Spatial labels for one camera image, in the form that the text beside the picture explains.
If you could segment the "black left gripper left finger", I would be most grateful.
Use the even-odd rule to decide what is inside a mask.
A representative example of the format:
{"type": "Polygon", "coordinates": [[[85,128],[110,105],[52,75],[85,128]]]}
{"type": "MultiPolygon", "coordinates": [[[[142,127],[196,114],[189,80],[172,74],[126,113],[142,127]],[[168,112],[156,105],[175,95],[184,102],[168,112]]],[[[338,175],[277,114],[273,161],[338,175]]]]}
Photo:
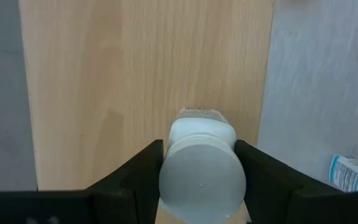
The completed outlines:
{"type": "Polygon", "coordinates": [[[97,181],[91,207],[97,224],[155,224],[163,141],[154,140],[111,174],[97,181]]]}

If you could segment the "white bottle blue-banded label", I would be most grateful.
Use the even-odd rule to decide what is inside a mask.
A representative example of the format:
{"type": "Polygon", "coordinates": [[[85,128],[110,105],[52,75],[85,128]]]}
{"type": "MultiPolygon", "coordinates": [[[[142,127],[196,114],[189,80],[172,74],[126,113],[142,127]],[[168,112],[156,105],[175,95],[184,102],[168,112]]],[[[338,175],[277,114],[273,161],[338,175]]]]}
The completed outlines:
{"type": "Polygon", "coordinates": [[[329,168],[329,182],[344,192],[358,191],[358,157],[335,155],[329,168]]]}

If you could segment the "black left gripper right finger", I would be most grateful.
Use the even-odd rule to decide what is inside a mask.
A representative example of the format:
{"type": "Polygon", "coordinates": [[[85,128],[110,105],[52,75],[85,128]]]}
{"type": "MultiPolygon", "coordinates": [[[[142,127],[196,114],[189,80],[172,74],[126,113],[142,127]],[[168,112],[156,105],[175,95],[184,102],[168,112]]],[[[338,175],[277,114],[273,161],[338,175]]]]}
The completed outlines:
{"type": "Polygon", "coordinates": [[[291,194],[295,190],[330,191],[331,186],[307,176],[274,157],[237,140],[234,148],[246,175],[244,202],[247,224],[285,224],[291,194]]]}

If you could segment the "wooden shelf black legs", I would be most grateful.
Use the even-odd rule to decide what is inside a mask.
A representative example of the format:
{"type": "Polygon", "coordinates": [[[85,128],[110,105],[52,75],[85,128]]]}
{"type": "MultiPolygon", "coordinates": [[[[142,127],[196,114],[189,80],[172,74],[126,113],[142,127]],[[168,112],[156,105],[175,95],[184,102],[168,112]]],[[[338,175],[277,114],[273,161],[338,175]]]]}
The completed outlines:
{"type": "Polygon", "coordinates": [[[19,0],[40,190],[82,189],[184,107],[258,140],[274,0],[19,0]]]}

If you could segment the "white bottle grey label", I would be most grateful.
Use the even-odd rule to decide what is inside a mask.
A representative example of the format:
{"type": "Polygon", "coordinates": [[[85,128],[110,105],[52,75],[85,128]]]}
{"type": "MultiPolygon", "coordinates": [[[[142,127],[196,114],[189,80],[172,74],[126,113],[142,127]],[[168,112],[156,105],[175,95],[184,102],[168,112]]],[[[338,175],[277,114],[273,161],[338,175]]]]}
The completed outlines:
{"type": "Polygon", "coordinates": [[[234,127],[219,111],[182,108],[159,173],[162,207],[189,224],[222,224],[235,214],[246,194],[236,141],[234,127]]]}

